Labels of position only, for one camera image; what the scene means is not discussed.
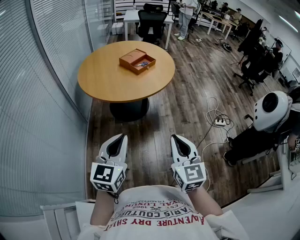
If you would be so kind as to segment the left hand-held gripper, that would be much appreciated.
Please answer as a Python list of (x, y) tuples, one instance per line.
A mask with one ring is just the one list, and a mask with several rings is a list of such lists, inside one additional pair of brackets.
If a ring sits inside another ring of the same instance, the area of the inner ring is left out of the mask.
[(118, 192), (126, 178), (127, 148), (128, 137), (125, 134), (115, 135), (101, 145), (90, 174), (90, 182), (95, 189), (109, 193)]

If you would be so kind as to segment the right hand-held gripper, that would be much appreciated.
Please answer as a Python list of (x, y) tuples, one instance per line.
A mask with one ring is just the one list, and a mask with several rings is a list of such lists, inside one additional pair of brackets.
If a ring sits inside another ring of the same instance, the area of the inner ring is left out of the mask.
[(179, 188), (187, 192), (202, 187), (207, 180), (206, 169), (196, 146), (187, 138), (175, 134), (171, 135), (170, 144), (174, 162), (171, 169)]

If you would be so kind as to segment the brown wooden box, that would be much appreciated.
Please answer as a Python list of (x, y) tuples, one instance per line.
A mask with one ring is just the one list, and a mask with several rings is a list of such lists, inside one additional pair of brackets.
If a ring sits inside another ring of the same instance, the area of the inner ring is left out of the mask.
[[(136, 64), (139, 64), (144, 61), (149, 62), (149, 64), (144, 67), (135, 67)], [(136, 75), (139, 75), (142, 72), (148, 70), (155, 64), (155, 58), (149, 56), (146, 52), (139, 49), (134, 49), (131, 52), (119, 58), (119, 65), (126, 68), (127, 70), (130, 70)]]

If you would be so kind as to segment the person's right forearm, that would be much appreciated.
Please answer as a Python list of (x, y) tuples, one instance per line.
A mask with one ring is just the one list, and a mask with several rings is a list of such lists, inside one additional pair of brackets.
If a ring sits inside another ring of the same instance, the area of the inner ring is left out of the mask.
[(221, 216), (223, 214), (219, 204), (203, 187), (187, 191), (187, 195), (192, 202), (194, 209), (204, 217), (208, 215)]

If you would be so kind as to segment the person's left forearm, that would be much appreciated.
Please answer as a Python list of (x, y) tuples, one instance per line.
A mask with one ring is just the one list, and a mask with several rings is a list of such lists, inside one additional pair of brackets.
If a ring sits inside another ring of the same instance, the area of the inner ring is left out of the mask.
[(114, 204), (115, 194), (98, 190), (90, 224), (106, 226), (114, 213)]

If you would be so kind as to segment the black table base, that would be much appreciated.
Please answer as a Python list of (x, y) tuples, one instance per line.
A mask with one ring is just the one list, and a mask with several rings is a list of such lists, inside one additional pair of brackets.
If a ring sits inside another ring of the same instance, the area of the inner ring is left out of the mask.
[(128, 103), (110, 103), (110, 111), (113, 117), (123, 122), (141, 119), (144, 115), (146, 115), (148, 109), (148, 98)]

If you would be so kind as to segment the white helmet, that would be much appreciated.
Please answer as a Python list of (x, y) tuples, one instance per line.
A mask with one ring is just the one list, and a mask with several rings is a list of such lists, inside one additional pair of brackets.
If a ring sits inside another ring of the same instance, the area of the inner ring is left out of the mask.
[(273, 91), (254, 105), (254, 128), (257, 131), (273, 132), (289, 109), (288, 96), (282, 91)]

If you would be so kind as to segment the white printed shirt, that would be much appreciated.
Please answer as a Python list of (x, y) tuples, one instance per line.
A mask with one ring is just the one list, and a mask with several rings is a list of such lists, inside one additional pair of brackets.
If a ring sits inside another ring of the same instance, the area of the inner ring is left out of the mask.
[(249, 240), (249, 236), (232, 211), (204, 217), (187, 192), (153, 185), (121, 192), (108, 224), (85, 224), (77, 240)]

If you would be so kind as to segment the black office chair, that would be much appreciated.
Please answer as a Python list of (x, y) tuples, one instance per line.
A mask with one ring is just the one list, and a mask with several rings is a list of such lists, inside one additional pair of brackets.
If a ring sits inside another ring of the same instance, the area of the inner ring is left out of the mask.
[(242, 75), (234, 73), (233, 77), (238, 77), (242, 80), (242, 82), (238, 85), (238, 88), (241, 89), (243, 85), (246, 85), (249, 90), (250, 96), (253, 96), (253, 89), (255, 84), (252, 80), (258, 75), (258, 68), (262, 63), (263, 56), (248, 56), (248, 58), (241, 63), (241, 72)]
[(259, 19), (254, 28), (250, 31), (245, 40), (238, 47), (238, 52), (243, 52), (244, 55), (249, 55), (249, 53), (253, 50), (255, 45), (258, 42), (259, 37), (261, 36), (261, 26), (263, 23), (263, 19)]
[(136, 33), (143, 42), (159, 45), (164, 32), (164, 21), (167, 12), (163, 11), (163, 5), (145, 3), (142, 10), (138, 11), (140, 20), (136, 24)]

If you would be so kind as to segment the black floor device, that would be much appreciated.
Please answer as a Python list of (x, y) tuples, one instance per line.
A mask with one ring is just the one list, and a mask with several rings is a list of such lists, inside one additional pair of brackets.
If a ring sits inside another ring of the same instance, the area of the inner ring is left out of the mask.
[(223, 49), (225, 49), (226, 51), (228, 51), (228, 52), (232, 51), (231, 46), (226, 41), (218, 38), (218, 42), (219, 42), (220, 46), (222, 46)]

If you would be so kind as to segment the white carton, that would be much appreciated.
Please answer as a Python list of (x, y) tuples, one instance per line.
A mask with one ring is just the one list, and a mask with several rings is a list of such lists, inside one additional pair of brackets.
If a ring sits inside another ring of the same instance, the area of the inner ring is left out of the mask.
[(112, 25), (111, 33), (112, 35), (122, 35), (123, 34), (123, 22), (115, 22)]

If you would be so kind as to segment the wooden desk with white legs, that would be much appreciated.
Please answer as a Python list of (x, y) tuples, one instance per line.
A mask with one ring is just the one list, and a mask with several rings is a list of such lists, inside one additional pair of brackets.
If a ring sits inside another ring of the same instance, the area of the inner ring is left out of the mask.
[(227, 20), (227, 19), (221, 18), (219, 16), (216, 16), (216, 15), (213, 15), (213, 14), (210, 14), (210, 13), (206, 13), (206, 12), (203, 12), (203, 11), (201, 11), (199, 13), (198, 18), (197, 18), (197, 22), (196, 22), (196, 24), (198, 26), (208, 27), (207, 35), (210, 34), (211, 30), (213, 29), (214, 24), (215, 24), (214, 29), (216, 29), (216, 27), (219, 23), (223, 26), (222, 33), (224, 33), (226, 27), (228, 27), (227, 33), (224, 37), (224, 40), (227, 40), (233, 26), (236, 27), (236, 28), (238, 27), (238, 25), (236, 23), (234, 23), (233, 21), (231, 21), (231, 20)]

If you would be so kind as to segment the white slatted frame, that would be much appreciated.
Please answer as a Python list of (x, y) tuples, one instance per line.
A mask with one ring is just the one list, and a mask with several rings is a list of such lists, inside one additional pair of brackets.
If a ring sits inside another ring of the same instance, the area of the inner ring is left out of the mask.
[(77, 240), (90, 222), (95, 200), (41, 206), (51, 240)]

